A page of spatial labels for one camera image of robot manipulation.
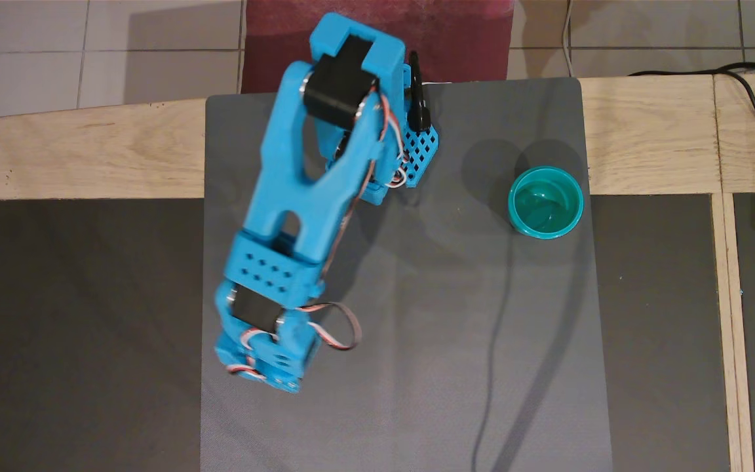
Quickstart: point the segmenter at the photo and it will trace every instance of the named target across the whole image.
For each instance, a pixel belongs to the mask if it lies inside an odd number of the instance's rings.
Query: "tiled floor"
[[[246,1],[0,1],[0,116],[236,92]],[[566,75],[564,13],[515,1],[507,78]],[[755,0],[575,0],[570,39],[578,77],[755,60]]]

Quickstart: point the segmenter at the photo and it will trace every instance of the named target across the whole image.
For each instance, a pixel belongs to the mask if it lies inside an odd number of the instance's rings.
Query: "wooden board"
[[[732,194],[714,193],[711,198],[731,470],[753,472],[750,397],[747,389],[736,214]]]
[[[710,77],[582,79],[594,194],[719,191]],[[204,100],[0,117],[0,199],[203,195]]]
[[[755,93],[755,74],[746,74]],[[755,111],[734,78],[716,77],[716,113],[725,193],[755,192]]]

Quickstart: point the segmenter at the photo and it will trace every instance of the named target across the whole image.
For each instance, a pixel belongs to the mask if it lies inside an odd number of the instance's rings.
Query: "grout line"
[[[246,2],[248,0],[243,0],[241,4],[241,20],[237,22],[237,42],[239,42],[238,46],[241,46],[242,38],[243,38],[243,16],[246,14]],[[240,50],[239,53],[237,53],[237,77],[235,77],[235,80],[237,81],[236,84],[236,91],[237,93],[241,93],[241,72],[243,69],[243,50]]]
[[[239,52],[240,48],[235,49],[189,49],[189,50],[86,50],[86,52]]]
[[[742,43],[742,62],[746,62],[744,47],[744,24],[742,22],[742,0],[736,0],[739,6],[739,40]]]
[[[81,87],[83,87],[83,64],[87,59],[87,31],[89,30],[89,5],[90,0],[87,0],[87,19],[83,24],[83,47],[81,48],[81,75],[77,78],[77,101],[75,102],[75,108],[81,107]]]
[[[83,52],[83,50],[4,50],[0,54],[62,54]]]
[[[574,50],[740,50],[741,46],[573,46]]]
[[[532,46],[528,48],[509,48],[509,50],[561,50],[561,46]]]

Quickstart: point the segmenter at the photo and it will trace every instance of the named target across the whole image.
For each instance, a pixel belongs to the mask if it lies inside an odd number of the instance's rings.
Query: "gray cutting mat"
[[[201,469],[611,470],[581,89],[576,80],[429,86],[440,150],[416,190],[362,203],[327,278],[364,340],[321,349],[302,392],[228,376],[212,294],[258,174],[273,95],[206,107]],[[321,167],[313,129],[306,159]],[[585,194],[564,238],[507,223],[522,170]],[[322,320],[344,334],[342,317]]]

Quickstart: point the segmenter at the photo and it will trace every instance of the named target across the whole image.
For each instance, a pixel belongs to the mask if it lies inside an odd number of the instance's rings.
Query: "blue lattice part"
[[[413,81],[410,65],[404,64],[404,89],[409,89]],[[410,156],[410,162],[404,164],[407,173],[407,186],[413,188],[419,185],[419,180],[427,170],[438,149],[438,132],[431,126],[428,131],[414,132],[407,123],[407,113],[410,112],[411,101],[404,99],[404,119],[401,122],[401,132],[404,134],[404,151]]]
[[[407,173],[408,187],[412,188],[419,184],[436,149],[438,149],[438,132],[435,128],[431,126],[426,132],[413,132],[407,129],[404,134],[404,150],[410,156],[410,162],[402,167]]]

